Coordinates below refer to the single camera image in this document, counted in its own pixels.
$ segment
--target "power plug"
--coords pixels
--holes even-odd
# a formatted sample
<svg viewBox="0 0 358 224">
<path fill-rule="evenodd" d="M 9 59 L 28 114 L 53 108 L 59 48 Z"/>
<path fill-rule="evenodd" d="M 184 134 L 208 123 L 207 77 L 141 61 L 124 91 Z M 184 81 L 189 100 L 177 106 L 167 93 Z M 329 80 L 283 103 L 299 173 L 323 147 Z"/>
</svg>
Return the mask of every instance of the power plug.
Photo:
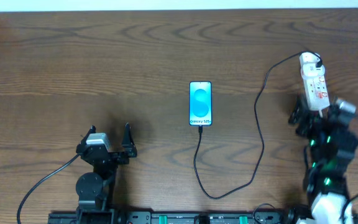
<svg viewBox="0 0 358 224">
<path fill-rule="evenodd" d="M 306 52 L 299 57 L 301 77 L 305 87 L 308 108 L 311 111 L 321 111 L 329 107 L 328 91 L 325 80 L 324 65 L 317 67 L 320 59 L 312 53 Z"/>
</svg>

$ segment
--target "black cable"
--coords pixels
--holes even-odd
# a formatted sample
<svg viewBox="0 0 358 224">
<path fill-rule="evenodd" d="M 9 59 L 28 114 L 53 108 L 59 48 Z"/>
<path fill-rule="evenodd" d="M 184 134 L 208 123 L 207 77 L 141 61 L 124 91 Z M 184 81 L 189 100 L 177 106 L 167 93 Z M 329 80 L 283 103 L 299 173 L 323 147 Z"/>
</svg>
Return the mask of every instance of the black cable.
<svg viewBox="0 0 358 224">
<path fill-rule="evenodd" d="M 289 60 L 289 59 L 291 59 L 291 58 L 293 58 L 293 57 L 296 57 L 296 56 L 298 56 L 298 55 L 301 55 L 301 54 L 307 53 L 307 52 L 308 52 L 308 53 L 311 53 L 311 54 L 313 54 L 313 55 L 315 55 L 315 56 L 317 56 L 317 57 L 320 59 L 320 61 L 317 63 L 317 67 L 321 67 L 322 64 L 323 64 L 323 59 L 321 59 L 321 57 L 320 57 L 318 54 L 316 54 L 316 53 L 314 53 L 314 52 L 310 52 L 310 51 L 302 51 L 302 52 L 296 53 L 296 54 L 294 54 L 294 55 L 291 55 L 291 56 L 289 56 L 289 57 L 287 57 L 287 58 L 281 60 L 280 62 L 276 63 L 276 64 L 273 65 L 273 66 L 267 71 L 267 73 L 266 73 L 264 84 L 262 85 L 262 87 L 261 87 L 261 89 L 260 89 L 258 95 L 256 96 L 255 103 L 254 103 L 254 112 L 255 112 L 256 126 L 258 127 L 258 132 L 259 132 L 260 140 L 262 141 L 262 150 L 261 150 L 261 152 L 260 152 L 260 156 L 259 156 L 258 162 L 256 163 L 256 166 L 255 166 L 255 169 L 254 169 L 254 173 L 252 174 L 252 177 L 251 177 L 250 181 L 248 181 L 248 183 L 246 183 L 246 184 L 244 184 L 244 185 L 242 185 L 242 186 L 240 186 L 240 187 L 238 187 L 238 188 L 235 188 L 235 189 L 229 191 L 228 193 L 225 193 L 225 194 L 223 194 L 223 195 L 221 195 L 221 196 L 218 196 L 218 197 L 212 197 L 212 196 L 210 196 L 210 195 L 205 191 L 205 189 L 204 189 L 204 187 L 203 187 L 203 184 L 201 183 L 200 178 L 198 177 L 197 167 L 196 167 L 197 153 L 198 153 L 198 149 L 200 148 L 201 134 L 203 133 L 203 127 L 200 126 L 200 127 L 198 128 L 198 132 L 200 133 L 200 139 L 198 140 L 197 149 L 196 149 L 196 152 L 195 152 L 195 154 L 194 154 L 193 165 L 194 165 L 194 172 L 196 173 L 196 177 L 197 177 L 198 183 L 199 183 L 199 185 L 200 185 L 202 191 L 204 192 L 204 194 L 205 194 L 208 198 L 210 198 L 210 199 L 215 199 L 215 200 L 219 200 L 219 199 L 224 198 L 224 197 L 226 197 L 226 196 L 228 196 L 228 195 L 230 195 L 230 194 L 232 194 L 232 193 L 234 193 L 234 192 L 236 192 L 236 191 L 238 191 L 238 190 L 240 190 L 240 189 L 243 189 L 244 187 L 247 187 L 248 185 L 250 185 L 250 184 L 252 183 L 252 181 L 254 181 L 254 178 L 255 178 L 255 176 L 256 176 L 256 172 L 258 171 L 258 166 L 259 166 L 259 164 L 260 164 L 260 161 L 262 160 L 262 156 L 263 156 L 264 151 L 265 151 L 265 142 L 264 142 L 264 138 L 263 138 L 263 136 L 262 136 L 262 132 L 260 131 L 259 120 L 258 120 L 258 114 L 257 114 L 257 112 L 256 112 L 256 104 L 257 104 L 257 102 L 258 102 L 258 99 L 259 99 L 260 95 L 262 94 L 263 90 L 264 90 L 265 87 L 266 87 L 267 78 L 269 77 L 269 73 L 270 73 L 270 71 L 272 71 L 273 68 L 275 68 L 276 66 L 278 66 L 278 65 L 280 65 L 281 63 L 285 62 L 286 60 Z"/>
<path fill-rule="evenodd" d="M 16 219 L 17 219 L 17 224 L 21 224 L 22 222 L 20 221 L 20 213 L 22 211 L 24 202 L 27 200 L 27 198 L 30 196 L 30 194 L 40 185 L 42 184 L 42 182 L 46 181 L 47 179 L 49 179 L 49 177 L 57 174 L 58 172 L 60 172 L 61 170 L 63 170 L 64 168 L 68 167 L 72 162 L 74 162 L 74 160 L 76 160 L 78 158 L 78 156 L 80 156 L 79 154 L 77 154 L 75 157 L 73 157 L 72 159 L 70 159 L 70 161 L 68 161 L 66 164 L 62 165 L 61 168 L 53 171 L 52 173 L 50 173 L 49 175 L 47 175 L 46 177 L 42 178 L 40 181 L 38 181 L 38 183 L 36 183 L 34 185 L 34 187 L 32 187 L 28 193 L 24 196 L 22 202 L 19 205 L 19 208 L 17 209 L 17 214 L 16 214 Z"/>
<path fill-rule="evenodd" d="M 342 222 L 345 223 L 345 211 L 346 211 L 346 208 L 347 206 L 354 200 L 356 200 L 358 198 L 358 194 L 353 196 L 352 198 L 350 198 L 345 204 L 344 206 L 342 207 L 342 212 L 341 212 L 341 216 L 339 217 L 339 219 L 342 219 Z"/>
<path fill-rule="evenodd" d="M 271 204 L 269 204 L 269 203 L 262 203 L 262 204 L 260 204 L 258 207 L 256 207 L 256 209 L 254 210 L 254 212 L 252 212 L 252 218 L 253 218 L 254 221 L 255 221 L 256 223 L 258 223 L 258 224 L 261 224 L 261 222 L 259 222 L 259 220 L 256 219 L 255 213 L 256 213 L 256 211 L 257 211 L 260 207 L 266 206 L 266 205 L 272 207 L 273 209 L 276 209 L 273 205 L 271 205 Z M 280 221 L 278 221 L 278 222 L 276 222 L 276 223 L 274 223 L 274 224 L 279 224 L 279 223 L 281 223 L 281 222 L 282 222 L 282 216 L 280 216 Z"/>
</svg>

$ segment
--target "wooden table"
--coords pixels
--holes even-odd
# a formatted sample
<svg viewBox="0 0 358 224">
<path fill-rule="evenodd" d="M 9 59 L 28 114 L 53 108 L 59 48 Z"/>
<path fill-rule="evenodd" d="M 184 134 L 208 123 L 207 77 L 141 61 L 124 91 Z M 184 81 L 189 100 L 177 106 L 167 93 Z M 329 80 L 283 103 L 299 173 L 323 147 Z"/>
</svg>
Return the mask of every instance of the wooden table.
<svg viewBox="0 0 358 224">
<path fill-rule="evenodd" d="M 92 124 L 119 148 L 127 121 L 139 156 L 119 168 L 117 204 L 238 211 L 305 203 L 306 140 L 287 123 L 303 89 L 298 59 L 271 73 L 259 100 L 266 149 L 254 183 L 219 201 L 204 196 L 193 171 L 188 84 L 213 83 L 214 124 L 204 129 L 198 167 L 206 190 L 220 195 L 247 182 L 259 156 L 253 104 L 265 72 L 306 48 L 324 58 L 330 97 L 358 106 L 358 9 L 0 14 L 0 223 L 16 221 L 23 196 L 75 155 Z M 358 135 L 358 121 L 351 130 Z M 74 210 L 75 183 L 91 170 L 78 159 L 46 181 L 22 221 Z M 358 150 L 347 177 L 355 195 Z"/>
</svg>

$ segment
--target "green led light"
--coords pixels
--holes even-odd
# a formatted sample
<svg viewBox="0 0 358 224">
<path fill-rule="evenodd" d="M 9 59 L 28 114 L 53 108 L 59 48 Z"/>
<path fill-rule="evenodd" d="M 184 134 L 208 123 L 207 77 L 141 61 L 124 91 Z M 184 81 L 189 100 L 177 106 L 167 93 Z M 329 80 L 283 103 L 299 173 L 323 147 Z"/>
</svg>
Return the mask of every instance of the green led light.
<svg viewBox="0 0 358 224">
<path fill-rule="evenodd" d="M 331 180 L 329 178 L 325 178 L 324 184 L 329 185 L 331 183 Z"/>
</svg>

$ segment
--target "phone screen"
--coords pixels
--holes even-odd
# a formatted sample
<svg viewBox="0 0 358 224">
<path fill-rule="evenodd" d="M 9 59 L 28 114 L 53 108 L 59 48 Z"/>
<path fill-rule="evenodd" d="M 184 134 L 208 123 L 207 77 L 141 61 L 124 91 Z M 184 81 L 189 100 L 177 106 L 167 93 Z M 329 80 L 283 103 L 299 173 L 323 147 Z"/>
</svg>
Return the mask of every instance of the phone screen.
<svg viewBox="0 0 358 224">
<path fill-rule="evenodd" d="M 191 82 L 189 92 L 189 123 L 193 126 L 212 124 L 211 82 Z"/>
</svg>

